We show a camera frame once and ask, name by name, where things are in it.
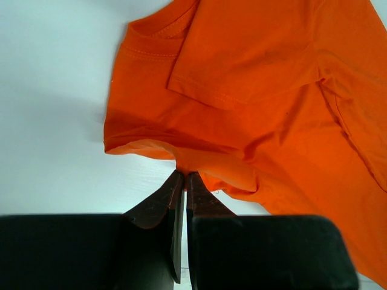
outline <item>white surface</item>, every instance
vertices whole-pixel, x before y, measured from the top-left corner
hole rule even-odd
[[[167,2],[0,1],[0,214],[121,213],[173,171],[173,162],[105,155],[102,144],[125,25]],[[386,24],[387,0],[373,3]],[[257,204],[217,197],[238,214],[265,213]],[[185,270],[184,277],[178,290],[190,289]]]

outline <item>shirt sleeve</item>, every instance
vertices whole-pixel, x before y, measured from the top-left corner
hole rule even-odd
[[[320,85],[332,113],[387,191],[387,32],[369,0],[314,8]]]

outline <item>folded fabric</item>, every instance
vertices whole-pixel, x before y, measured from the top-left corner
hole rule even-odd
[[[321,214],[387,288],[387,32],[368,0],[176,0],[129,24],[105,151]]]

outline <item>garment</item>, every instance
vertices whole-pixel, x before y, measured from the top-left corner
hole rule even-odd
[[[387,33],[368,0],[176,0],[128,25],[105,151],[321,214],[387,287]]]

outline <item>orange fabric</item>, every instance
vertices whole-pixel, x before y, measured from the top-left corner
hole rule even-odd
[[[387,33],[368,0],[178,0],[129,24],[105,150],[321,214],[387,287]]]

